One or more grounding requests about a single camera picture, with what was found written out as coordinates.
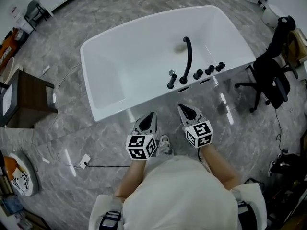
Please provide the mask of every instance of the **bathtub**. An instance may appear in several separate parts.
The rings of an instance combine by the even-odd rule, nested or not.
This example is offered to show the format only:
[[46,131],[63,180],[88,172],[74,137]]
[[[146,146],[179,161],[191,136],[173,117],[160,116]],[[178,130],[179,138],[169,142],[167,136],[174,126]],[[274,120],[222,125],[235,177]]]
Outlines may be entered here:
[[[179,82],[192,44],[188,82]],[[255,56],[229,18],[215,6],[176,9],[124,23],[83,43],[82,69],[95,121],[171,92],[181,92],[213,76],[230,78],[254,62]],[[205,73],[209,65],[225,63],[222,71]],[[201,69],[198,80],[193,74]],[[169,71],[177,74],[168,89]]]

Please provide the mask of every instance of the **person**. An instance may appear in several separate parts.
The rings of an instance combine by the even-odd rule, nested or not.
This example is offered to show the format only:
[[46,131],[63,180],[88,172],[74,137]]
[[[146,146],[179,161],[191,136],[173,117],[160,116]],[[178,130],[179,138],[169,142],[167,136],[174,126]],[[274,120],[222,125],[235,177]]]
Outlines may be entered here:
[[307,166],[303,157],[296,154],[277,154],[277,160],[271,161],[268,170],[268,177],[273,173],[291,176],[296,180],[304,180],[307,173]]
[[[237,172],[212,144],[200,147],[200,152],[203,163],[175,156],[169,137],[161,136],[156,157],[132,161],[112,203],[103,206],[109,212],[102,212],[95,229],[265,229],[259,185],[240,185]],[[252,206],[252,217],[242,220],[240,213],[247,212],[240,204]],[[121,219],[116,228],[107,223],[112,217]]]

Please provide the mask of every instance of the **white shirt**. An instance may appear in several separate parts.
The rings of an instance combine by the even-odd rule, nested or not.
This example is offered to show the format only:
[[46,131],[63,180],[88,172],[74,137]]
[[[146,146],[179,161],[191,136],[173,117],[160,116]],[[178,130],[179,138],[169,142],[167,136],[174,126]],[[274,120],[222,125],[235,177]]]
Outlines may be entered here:
[[[234,191],[258,206],[255,214],[262,218],[258,229],[265,229],[265,203],[258,184]],[[125,230],[236,230],[237,212],[232,191],[203,164],[185,156],[174,156],[146,172],[122,211]]]

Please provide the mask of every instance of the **black faucet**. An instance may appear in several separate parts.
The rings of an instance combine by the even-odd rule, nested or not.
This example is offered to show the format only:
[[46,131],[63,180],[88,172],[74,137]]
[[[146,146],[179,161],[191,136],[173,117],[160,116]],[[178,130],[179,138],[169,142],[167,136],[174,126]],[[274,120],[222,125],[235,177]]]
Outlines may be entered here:
[[191,69],[191,65],[192,65],[192,45],[191,45],[191,41],[190,39],[185,36],[183,38],[183,42],[187,43],[187,48],[188,48],[188,62],[187,62],[187,67],[186,70],[184,71],[183,76],[180,78],[180,83],[181,84],[186,84],[188,82],[187,76],[189,74],[189,71]]

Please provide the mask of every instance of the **marble floor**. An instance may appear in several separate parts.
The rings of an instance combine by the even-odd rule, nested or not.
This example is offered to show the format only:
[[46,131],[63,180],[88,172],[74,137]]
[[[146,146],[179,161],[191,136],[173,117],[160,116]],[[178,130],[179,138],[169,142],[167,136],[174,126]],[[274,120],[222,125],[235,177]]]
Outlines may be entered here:
[[[42,21],[37,31],[16,54],[17,64],[34,76],[50,65],[44,79],[56,86],[68,70],[80,63],[82,43],[116,25],[145,15],[171,9],[215,5],[234,23],[255,56],[262,54],[272,38],[272,31],[263,24],[261,9],[244,0],[72,0]],[[281,127],[281,148],[299,151],[299,139],[306,129],[305,87],[292,73],[286,74],[291,85],[289,101],[277,110]],[[253,177],[273,184],[276,176],[266,177],[268,164],[279,151],[279,133],[275,109],[266,106],[264,97],[254,113],[255,91],[248,87],[234,88],[236,82],[252,81],[243,71],[225,82],[206,85],[197,93],[183,92],[176,98],[158,98],[106,120],[93,120],[86,94],[81,66],[74,68],[57,92],[59,115],[50,115],[34,129],[0,130],[4,154],[22,150],[33,163],[40,192],[33,197],[20,196],[24,207],[42,216],[52,229],[87,229],[92,206],[99,194],[112,194],[126,168],[75,169],[66,166],[68,156],[77,165],[85,153],[92,165],[126,165],[130,159],[125,150],[126,135],[134,120],[150,105],[158,115],[160,134],[170,136],[177,154],[196,157],[196,150],[185,140],[177,113],[178,103],[192,104],[211,121],[213,143],[239,171],[242,182]],[[42,158],[50,160],[45,163]]]

